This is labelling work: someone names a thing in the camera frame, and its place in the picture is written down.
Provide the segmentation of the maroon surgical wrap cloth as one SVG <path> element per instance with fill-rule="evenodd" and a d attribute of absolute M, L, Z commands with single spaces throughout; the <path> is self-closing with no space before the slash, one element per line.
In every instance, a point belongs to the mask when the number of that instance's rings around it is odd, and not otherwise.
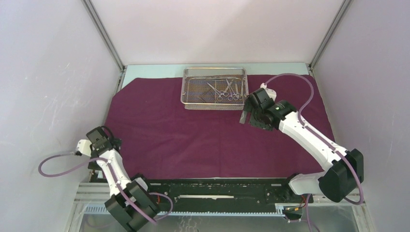
<path fill-rule="evenodd" d="M 105 124 L 122 140 L 128 175 L 268 178 L 321 171 L 287 135 L 241 124 L 241 111 L 185 109 L 181 87 L 181 78 L 136 78 L 113 97 Z"/>

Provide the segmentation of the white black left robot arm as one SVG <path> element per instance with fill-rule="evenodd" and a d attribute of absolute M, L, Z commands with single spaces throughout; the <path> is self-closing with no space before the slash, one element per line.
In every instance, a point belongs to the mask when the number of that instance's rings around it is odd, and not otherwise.
<path fill-rule="evenodd" d="M 136 232 L 149 222 L 157 225 L 154 217 L 159 207 L 152 198 L 153 188 L 129 178 L 122 156 L 108 139 L 90 141 L 86 148 L 107 180 L 110 197 L 104 205 L 111 216 L 128 232 Z"/>

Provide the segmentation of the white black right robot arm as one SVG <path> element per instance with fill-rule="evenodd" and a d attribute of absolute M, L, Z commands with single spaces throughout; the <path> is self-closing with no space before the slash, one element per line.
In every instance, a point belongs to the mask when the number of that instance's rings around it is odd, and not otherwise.
<path fill-rule="evenodd" d="M 333 202 L 346 200 L 364 203 L 364 156 L 357 150 L 346 150 L 308 123 L 289 102 L 275 102 L 266 94 L 246 97 L 240 123 L 250 114 L 250 125 L 272 131 L 276 129 L 296 141 L 320 165 L 322 171 L 293 174 L 281 189 L 282 198 L 294 202 L 304 194 L 323 194 Z"/>

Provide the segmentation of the steel surgical scissors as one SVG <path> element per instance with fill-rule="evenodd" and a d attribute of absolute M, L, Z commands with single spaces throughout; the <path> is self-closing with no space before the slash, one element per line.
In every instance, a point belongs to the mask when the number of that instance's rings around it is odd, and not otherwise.
<path fill-rule="evenodd" d="M 216 89 L 215 87 L 213 87 L 210 83 L 207 83 L 207 85 L 208 85 L 209 87 L 211 87 L 212 90 L 214 90 L 216 101 L 218 101 L 218 102 L 223 101 L 224 93 L 221 92 L 221 91 L 219 91 L 219 90 L 217 90 L 217 89 Z"/>

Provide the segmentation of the steel forceps right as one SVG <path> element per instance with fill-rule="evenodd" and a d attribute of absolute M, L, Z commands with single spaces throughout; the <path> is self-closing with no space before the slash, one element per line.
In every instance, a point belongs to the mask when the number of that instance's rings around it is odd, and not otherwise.
<path fill-rule="evenodd" d="M 236 96 L 236 99 L 237 99 L 237 100 L 240 100 L 240 99 L 241 99 L 241 95 L 240 95 L 240 93 L 239 93 L 238 85 L 237 85 L 237 84 L 235 84 L 235 96 Z"/>

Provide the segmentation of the steel forceps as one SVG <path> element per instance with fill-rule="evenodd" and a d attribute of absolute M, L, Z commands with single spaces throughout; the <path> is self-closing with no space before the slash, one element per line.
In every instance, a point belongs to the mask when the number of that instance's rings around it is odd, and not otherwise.
<path fill-rule="evenodd" d="M 226 84 L 227 84 L 227 90 L 226 90 L 226 92 L 228 93 L 228 100 L 229 101 L 233 101 L 234 100 L 234 93 L 233 93 L 233 89 L 232 89 L 232 86 L 231 86 L 231 82 L 226 78 L 225 79 L 225 81 L 226 81 Z"/>
<path fill-rule="evenodd" d="M 236 99 L 237 99 L 237 100 L 240 100 L 240 99 L 241 99 L 241 95 L 240 95 L 240 93 L 239 93 L 238 85 L 237 85 L 237 84 L 235 84 L 235 96 L 236 96 Z"/>

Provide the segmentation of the steel forceps left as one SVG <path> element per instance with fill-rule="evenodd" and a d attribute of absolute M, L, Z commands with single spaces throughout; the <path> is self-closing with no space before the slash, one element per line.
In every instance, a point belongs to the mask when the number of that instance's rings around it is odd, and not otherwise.
<path fill-rule="evenodd" d="M 233 93 L 233 89 L 232 89 L 232 86 L 231 86 L 231 82 L 226 78 L 225 79 L 225 81 L 226 81 L 226 84 L 227 84 L 227 90 L 226 90 L 226 92 L 228 93 L 228 100 L 229 101 L 233 101 L 234 100 L 234 93 Z"/>

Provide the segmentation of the steel instrument tray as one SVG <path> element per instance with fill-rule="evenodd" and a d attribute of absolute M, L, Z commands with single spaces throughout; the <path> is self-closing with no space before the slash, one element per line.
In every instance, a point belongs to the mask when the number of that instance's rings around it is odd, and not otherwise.
<path fill-rule="evenodd" d="M 183 72 L 180 100 L 188 110 L 242 110 L 248 92 L 243 68 L 190 67 Z"/>

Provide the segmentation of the steel tweezers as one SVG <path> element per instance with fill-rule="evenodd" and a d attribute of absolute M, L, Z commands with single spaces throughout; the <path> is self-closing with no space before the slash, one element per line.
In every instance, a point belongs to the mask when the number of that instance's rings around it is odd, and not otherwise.
<path fill-rule="evenodd" d="M 206 92 L 199 96 L 199 99 L 202 103 L 213 103 L 215 100 L 214 92 L 208 89 Z"/>

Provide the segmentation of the aluminium frame rail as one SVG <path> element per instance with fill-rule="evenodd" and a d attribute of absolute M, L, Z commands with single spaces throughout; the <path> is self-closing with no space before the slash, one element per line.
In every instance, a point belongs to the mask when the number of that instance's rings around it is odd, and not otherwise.
<path fill-rule="evenodd" d="M 205 187 L 211 193 L 183 193 L 177 194 L 175 199 L 179 198 L 193 198 L 193 199 L 232 199 L 232 193 L 216 193 L 214 187 Z M 79 184 L 74 202 L 75 203 L 103 203 L 109 198 L 109 186 L 107 183 L 81 183 Z M 313 194 L 313 204 L 316 205 L 349 205 L 346 200 L 339 203 L 333 202 L 324 195 Z"/>

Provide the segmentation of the left corner aluminium post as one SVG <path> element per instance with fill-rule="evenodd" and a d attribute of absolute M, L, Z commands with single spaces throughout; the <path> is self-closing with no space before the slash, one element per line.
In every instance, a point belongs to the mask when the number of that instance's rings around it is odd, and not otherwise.
<path fill-rule="evenodd" d="M 97 9 L 94 5 L 94 3 L 91 0 L 82 0 L 81 1 L 87 11 L 87 13 L 90 16 L 91 21 L 95 25 L 97 32 L 102 38 L 102 41 L 104 42 L 106 48 L 108 49 L 108 52 L 112 56 L 115 64 L 117 65 L 118 69 L 123 72 L 125 70 L 125 65 L 123 61 L 121 60 L 118 51 L 116 50 L 113 41 L 111 40 L 108 31 L 106 30 L 98 12 Z"/>

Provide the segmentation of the corner aluminium post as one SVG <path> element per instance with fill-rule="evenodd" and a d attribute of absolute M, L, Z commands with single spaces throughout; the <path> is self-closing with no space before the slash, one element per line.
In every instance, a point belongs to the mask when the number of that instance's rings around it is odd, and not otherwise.
<path fill-rule="evenodd" d="M 125 65 L 123 61 L 121 60 L 118 51 L 116 50 L 113 41 L 111 40 L 108 31 L 106 30 L 98 12 L 97 9 L 94 5 L 94 3 L 91 0 L 82 0 L 81 1 L 87 11 L 87 13 L 90 16 L 91 21 L 95 25 L 97 32 L 102 38 L 102 41 L 104 42 L 106 48 L 108 49 L 108 52 L 112 56 L 115 64 L 117 65 L 118 69 L 123 72 L 125 70 Z"/>
<path fill-rule="evenodd" d="M 327 30 L 324 38 L 322 39 L 316 53 L 314 54 L 311 62 L 309 63 L 310 70 L 314 70 L 315 66 L 318 64 L 319 60 L 321 59 L 322 55 L 324 54 L 327 46 L 329 45 L 332 37 L 334 36 L 335 32 L 337 31 L 338 26 L 343 20 L 343 17 L 347 13 L 350 5 L 353 3 L 353 0 L 343 0 L 341 6 L 339 7 L 332 23 Z"/>

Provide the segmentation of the right corner aluminium post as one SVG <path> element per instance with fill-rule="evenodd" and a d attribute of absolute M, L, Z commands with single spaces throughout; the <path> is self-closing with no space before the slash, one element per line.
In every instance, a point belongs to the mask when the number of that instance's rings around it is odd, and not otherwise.
<path fill-rule="evenodd" d="M 314 54 L 311 62 L 309 63 L 310 70 L 314 70 L 315 66 L 318 64 L 319 60 L 321 59 L 322 55 L 324 54 L 327 46 L 329 45 L 332 37 L 334 36 L 335 32 L 337 31 L 338 26 L 343 20 L 343 17 L 347 13 L 350 5 L 353 3 L 353 0 L 343 0 L 341 6 L 339 7 L 332 23 L 327 30 L 324 38 L 322 39 L 316 53 Z"/>

